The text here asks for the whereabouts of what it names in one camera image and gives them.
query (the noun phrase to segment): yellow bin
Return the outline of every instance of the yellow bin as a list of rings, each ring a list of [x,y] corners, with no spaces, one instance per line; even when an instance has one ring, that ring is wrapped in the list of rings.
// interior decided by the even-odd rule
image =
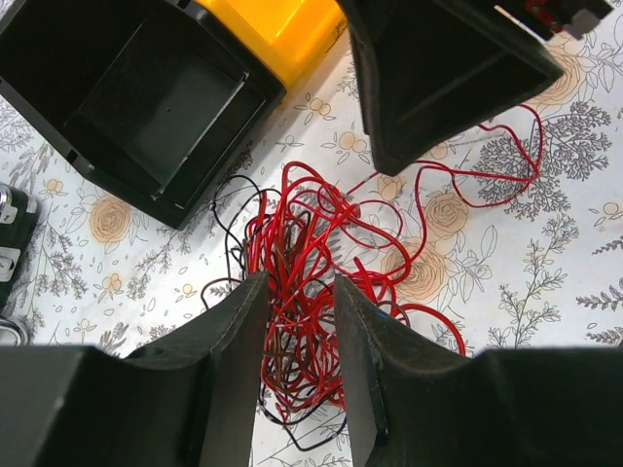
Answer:
[[[196,0],[287,89],[335,44],[346,19],[334,0]]]

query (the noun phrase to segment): floral tablecloth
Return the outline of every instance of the floral tablecloth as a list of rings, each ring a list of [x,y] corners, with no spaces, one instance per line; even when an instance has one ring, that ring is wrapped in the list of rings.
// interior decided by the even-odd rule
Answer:
[[[0,0],[0,11],[8,4]],[[441,175],[422,182],[431,239],[400,286],[400,298],[443,311],[462,328],[472,354],[488,346],[615,345],[623,338],[623,15],[615,10],[580,42],[563,34],[549,50],[566,75],[531,102],[546,134],[538,182],[510,205],[480,210],[466,207]],[[434,77],[435,70],[422,73]],[[338,187],[351,187],[373,170],[358,98],[345,35],[301,91],[277,109],[263,137],[242,152],[237,170],[271,186],[279,183],[285,162],[299,160]],[[511,124],[534,146],[527,112],[515,109],[495,121]],[[427,157],[463,168],[523,169],[515,146],[500,132],[470,130]],[[357,195],[401,210],[409,251],[421,242],[414,177],[411,168],[378,177]],[[202,313],[201,287],[225,275],[223,235],[207,206],[183,232],[159,224],[83,180],[4,100],[0,181],[44,205],[27,269],[5,309],[36,343],[88,343],[126,355]],[[514,189],[464,185],[486,201]],[[228,218],[249,194],[233,184],[218,199],[219,212]],[[395,223],[384,212],[366,215],[384,227]],[[353,246],[343,250],[343,261],[358,254]],[[369,263],[389,270],[397,261],[389,249]],[[208,302],[225,293],[212,288]],[[418,316],[412,321],[431,339],[455,345],[440,323]],[[337,430],[342,416],[327,407],[296,435],[312,444]],[[328,446],[300,453],[258,414],[251,464],[349,466],[348,430]]]

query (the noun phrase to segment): black plastic box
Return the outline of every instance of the black plastic box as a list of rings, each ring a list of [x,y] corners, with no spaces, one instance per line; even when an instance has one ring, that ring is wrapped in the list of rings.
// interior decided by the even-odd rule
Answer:
[[[194,2],[16,0],[0,93],[84,177],[182,228],[285,88]]]

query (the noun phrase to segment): tangled wire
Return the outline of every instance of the tangled wire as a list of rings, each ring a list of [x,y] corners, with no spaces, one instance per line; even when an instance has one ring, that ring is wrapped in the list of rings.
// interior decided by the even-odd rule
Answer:
[[[384,200],[353,202],[352,195],[378,173],[342,193],[328,183],[313,168],[302,162],[289,162],[281,175],[281,190],[260,189],[250,178],[235,175],[216,192],[216,199],[224,186],[241,178],[251,184],[254,193],[241,206],[229,225],[225,225],[212,203],[216,222],[225,231],[227,277],[205,285],[202,291],[217,282],[240,283],[249,274],[265,270],[269,273],[271,294],[271,317],[267,325],[264,358],[261,367],[262,385],[259,405],[266,417],[281,425],[300,450],[311,450],[338,436],[346,425],[327,439],[312,447],[301,447],[289,427],[312,415],[325,402],[344,408],[344,392],[340,375],[340,358],[333,315],[333,277],[336,272],[348,277],[375,305],[395,319],[410,326],[409,314],[422,312],[440,320],[449,328],[457,342],[458,352],[465,354],[465,344],[457,326],[441,312],[420,304],[401,304],[397,286],[412,271],[426,245],[427,227],[420,199],[421,177],[427,170],[450,175],[451,185],[462,201],[474,208],[498,206],[522,194],[531,182],[538,178],[543,152],[543,127],[532,108],[523,105],[535,117],[539,143],[537,156],[533,159],[519,137],[508,126],[483,126],[485,131],[503,129],[514,140],[527,163],[527,175],[510,176],[492,172],[478,172],[449,168],[443,163],[416,161],[419,170],[415,179],[415,205],[421,221],[422,242],[414,254],[409,254],[400,242],[404,219],[398,209]],[[305,175],[296,180],[289,178],[294,169]],[[503,201],[476,204],[461,192],[457,177],[476,177],[505,180],[518,185],[517,193]],[[232,228],[250,203],[257,203],[257,215],[246,222],[243,239],[232,234]],[[362,207],[377,205],[392,211],[396,216],[398,230],[390,233],[362,220]],[[356,235],[363,231],[380,241],[368,243]],[[335,234],[344,235],[366,250],[394,248],[402,260],[393,270],[379,272],[364,268],[359,257],[352,265],[339,263],[330,247]],[[232,262],[238,264],[241,273],[232,277]],[[267,391],[276,398],[273,413],[267,407]]]

